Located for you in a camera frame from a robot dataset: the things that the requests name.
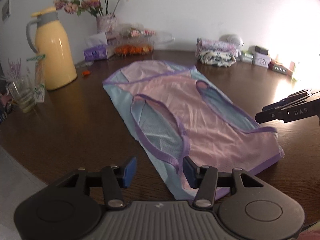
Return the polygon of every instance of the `paper packet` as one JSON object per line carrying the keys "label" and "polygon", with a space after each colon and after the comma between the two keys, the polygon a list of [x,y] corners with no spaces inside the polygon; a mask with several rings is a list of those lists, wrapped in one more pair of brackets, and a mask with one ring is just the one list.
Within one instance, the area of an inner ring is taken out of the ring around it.
{"label": "paper packet", "polygon": [[35,67],[35,93],[34,98],[37,103],[44,102],[44,59],[45,54],[37,55],[32,58],[28,58],[27,61],[36,61]]}

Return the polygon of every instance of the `yellow thermos lid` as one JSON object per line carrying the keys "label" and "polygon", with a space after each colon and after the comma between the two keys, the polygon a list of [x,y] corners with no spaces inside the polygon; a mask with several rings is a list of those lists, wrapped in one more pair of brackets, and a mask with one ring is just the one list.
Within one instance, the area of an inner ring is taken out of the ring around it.
{"label": "yellow thermos lid", "polygon": [[35,12],[35,13],[31,14],[31,17],[38,17],[40,15],[44,15],[46,13],[55,12],[55,11],[56,11],[55,6],[50,6],[50,7],[46,8],[46,9],[40,11],[40,12]]}

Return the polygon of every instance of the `pink and blue garment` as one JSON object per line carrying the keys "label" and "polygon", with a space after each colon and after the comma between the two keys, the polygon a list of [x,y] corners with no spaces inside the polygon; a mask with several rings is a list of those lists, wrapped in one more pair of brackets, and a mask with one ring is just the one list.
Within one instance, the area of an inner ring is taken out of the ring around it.
{"label": "pink and blue garment", "polygon": [[[131,135],[176,199],[191,199],[182,160],[222,172],[241,167],[253,175],[279,161],[276,129],[261,127],[196,67],[146,60],[103,82]],[[216,198],[228,193],[219,188]]]}

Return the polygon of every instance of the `orange snack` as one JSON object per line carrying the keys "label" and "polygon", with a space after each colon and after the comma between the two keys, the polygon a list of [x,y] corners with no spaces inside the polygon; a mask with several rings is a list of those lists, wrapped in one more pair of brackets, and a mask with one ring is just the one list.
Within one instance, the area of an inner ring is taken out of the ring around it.
{"label": "orange snack", "polygon": [[87,77],[87,76],[89,76],[91,74],[91,72],[89,70],[85,70],[81,74],[82,74],[83,77]]}
{"label": "orange snack", "polygon": [[153,47],[148,44],[142,45],[122,45],[115,49],[115,53],[118,56],[127,55],[143,55],[153,51]]}

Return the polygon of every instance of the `green leaf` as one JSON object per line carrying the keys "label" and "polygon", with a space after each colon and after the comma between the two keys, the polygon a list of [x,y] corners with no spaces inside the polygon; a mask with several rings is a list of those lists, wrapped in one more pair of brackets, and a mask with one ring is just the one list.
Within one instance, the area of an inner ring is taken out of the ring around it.
{"label": "green leaf", "polygon": [[98,13],[98,12],[97,12],[95,9],[90,8],[90,13],[91,13],[93,16],[97,17],[97,13]]}
{"label": "green leaf", "polygon": [[73,3],[73,4],[76,4],[76,5],[80,5],[80,1],[79,0],[71,0],[70,2]]}

